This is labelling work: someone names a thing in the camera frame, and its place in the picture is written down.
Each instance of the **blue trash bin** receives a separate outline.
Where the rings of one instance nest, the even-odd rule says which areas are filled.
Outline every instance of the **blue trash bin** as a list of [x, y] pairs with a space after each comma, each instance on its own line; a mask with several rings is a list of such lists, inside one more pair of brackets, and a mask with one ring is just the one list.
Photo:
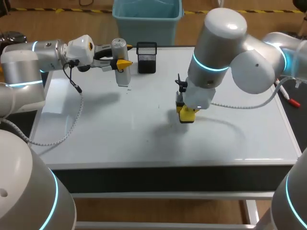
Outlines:
[[181, 0], [114, 0], [113, 17], [119, 36], [128, 44], [156, 42], [174, 45], [176, 27], [184, 15]]

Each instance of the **white table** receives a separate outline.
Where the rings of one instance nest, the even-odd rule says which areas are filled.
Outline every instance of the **white table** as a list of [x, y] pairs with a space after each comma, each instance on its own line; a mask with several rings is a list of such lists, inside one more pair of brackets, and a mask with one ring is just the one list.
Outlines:
[[[165, 167], [291, 167], [300, 156], [296, 139], [279, 98], [255, 110], [233, 110], [211, 106], [196, 114], [193, 124], [181, 124], [175, 112], [174, 80], [184, 79], [192, 47], [159, 48], [155, 74], [137, 73], [135, 49], [129, 51], [131, 82], [128, 88], [116, 85], [114, 72], [73, 70], [73, 79], [83, 89], [84, 111], [72, 135], [56, 147], [32, 146], [54, 171]], [[71, 127], [80, 97], [62, 71], [47, 81], [46, 106], [38, 113], [31, 138], [53, 142]], [[215, 102], [236, 105], [260, 104], [272, 89], [260, 95], [242, 92], [228, 71], [217, 88]], [[273, 192], [151, 192], [81, 193], [75, 197], [167, 197], [205, 199], [271, 198]], [[254, 201], [247, 202], [255, 213]], [[257, 215], [249, 216], [251, 224]], [[80, 223], [79, 227], [90, 225]], [[112, 227], [112, 223], [91, 227]], [[213, 229], [229, 226], [201, 225]], [[155, 228], [157, 225], [136, 225]]]

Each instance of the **marker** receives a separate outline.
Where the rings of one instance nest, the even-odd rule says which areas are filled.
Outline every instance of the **marker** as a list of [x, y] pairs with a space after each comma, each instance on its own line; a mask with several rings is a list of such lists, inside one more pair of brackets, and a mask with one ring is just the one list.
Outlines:
[[[279, 80], [278, 79], [276, 80], [275, 84], [276, 85], [279, 84]], [[287, 91], [284, 89], [283, 86], [280, 86], [279, 90], [282, 93], [283, 97], [288, 101], [288, 103], [290, 105], [292, 105], [295, 108], [299, 108], [301, 106], [301, 104], [299, 102], [297, 102], [296, 100], [290, 99], [289, 94], [287, 93]]]

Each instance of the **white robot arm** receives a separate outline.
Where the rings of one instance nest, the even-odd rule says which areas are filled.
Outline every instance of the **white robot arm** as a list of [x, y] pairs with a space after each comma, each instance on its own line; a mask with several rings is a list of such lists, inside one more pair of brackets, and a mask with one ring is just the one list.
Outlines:
[[[132, 64], [128, 61], [128, 49], [122, 38], [111, 45], [95, 46], [88, 35], [63, 43], [61, 40], [15, 44], [5, 47], [1, 64], [7, 85], [0, 85], [0, 117], [9, 113], [37, 110], [45, 105], [45, 93], [41, 72], [76, 66], [85, 72], [90, 68], [102, 71], [115, 70], [118, 86], [127, 87]], [[101, 60], [103, 57], [113, 59]]]
[[281, 75], [307, 81], [306, 61], [305, 41], [282, 33], [270, 33], [260, 41], [247, 33], [241, 14], [214, 9], [205, 18], [186, 81], [177, 80], [181, 86], [176, 100], [179, 119], [192, 123], [196, 111], [210, 106], [229, 68], [241, 90], [257, 94], [268, 90]]

